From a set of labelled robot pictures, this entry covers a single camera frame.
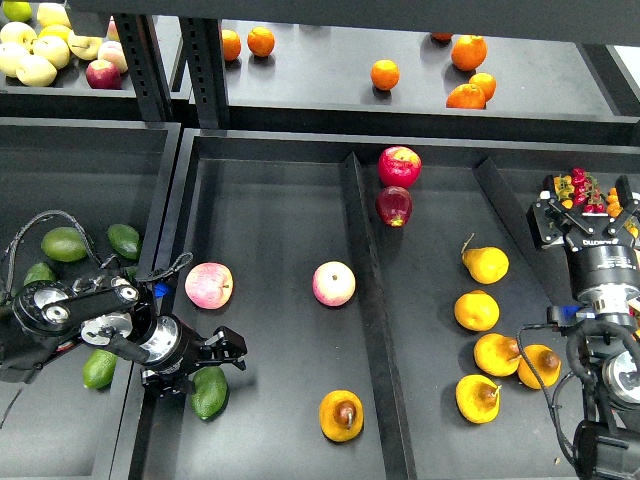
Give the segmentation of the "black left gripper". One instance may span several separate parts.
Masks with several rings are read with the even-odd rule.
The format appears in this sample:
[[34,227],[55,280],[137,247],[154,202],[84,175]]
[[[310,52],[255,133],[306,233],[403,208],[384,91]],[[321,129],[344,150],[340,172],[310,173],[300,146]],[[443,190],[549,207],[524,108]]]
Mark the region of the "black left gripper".
[[148,353],[141,364],[142,386],[156,396],[195,394],[191,377],[207,366],[231,364],[246,370],[242,335],[221,326],[205,338],[173,314],[140,320],[139,346]]

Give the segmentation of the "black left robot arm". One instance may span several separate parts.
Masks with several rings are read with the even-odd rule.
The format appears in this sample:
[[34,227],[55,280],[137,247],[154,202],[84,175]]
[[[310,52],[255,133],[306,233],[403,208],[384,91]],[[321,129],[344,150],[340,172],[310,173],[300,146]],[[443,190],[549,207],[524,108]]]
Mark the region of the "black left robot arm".
[[[72,282],[39,280],[13,291],[18,247],[36,224],[61,217],[78,233],[83,250],[96,263]],[[79,342],[103,349],[141,368],[142,385],[159,396],[193,394],[192,375],[204,367],[231,364],[246,368],[244,338],[220,327],[205,338],[173,314],[157,311],[154,286],[176,274],[193,256],[184,253],[165,271],[130,280],[112,269],[90,236],[70,214],[47,210],[29,220],[5,249],[1,281],[1,379],[30,383],[59,358],[66,345]]]

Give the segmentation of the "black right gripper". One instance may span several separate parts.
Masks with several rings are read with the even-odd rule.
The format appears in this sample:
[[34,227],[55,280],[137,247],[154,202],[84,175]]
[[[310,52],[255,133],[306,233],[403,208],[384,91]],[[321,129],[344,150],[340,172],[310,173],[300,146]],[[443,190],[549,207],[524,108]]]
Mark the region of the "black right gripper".
[[[636,210],[638,200],[626,175],[615,182],[623,210]],[[527,211],[535,248],[561,247],[568,267],[572,297],[594,303],[604,297],[625,303],[639,296],[639,261],[635,239],[605,214],[579,214],[555,197],[554,176],[542,182],[540,199]]]

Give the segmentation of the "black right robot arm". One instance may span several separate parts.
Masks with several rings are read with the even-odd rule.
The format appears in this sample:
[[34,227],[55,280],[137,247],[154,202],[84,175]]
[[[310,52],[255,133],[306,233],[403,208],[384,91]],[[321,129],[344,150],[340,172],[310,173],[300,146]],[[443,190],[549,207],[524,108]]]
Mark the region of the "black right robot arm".
[[580,479],[636,479],[639,431],[628,426],[639,412],[639,338],[631,301],[639,296],[635,237],[626,223],[639,201],[626,176],[615,189],[617,216],[564,205],[560,182],[547,176],[527,220],[534,244],[561,246],[573,305],[550,306],[546,327],[566,339],[568,377],[581,382],[583,420],[572,438],[560,426],[557,393],[545,398],[562,453]]

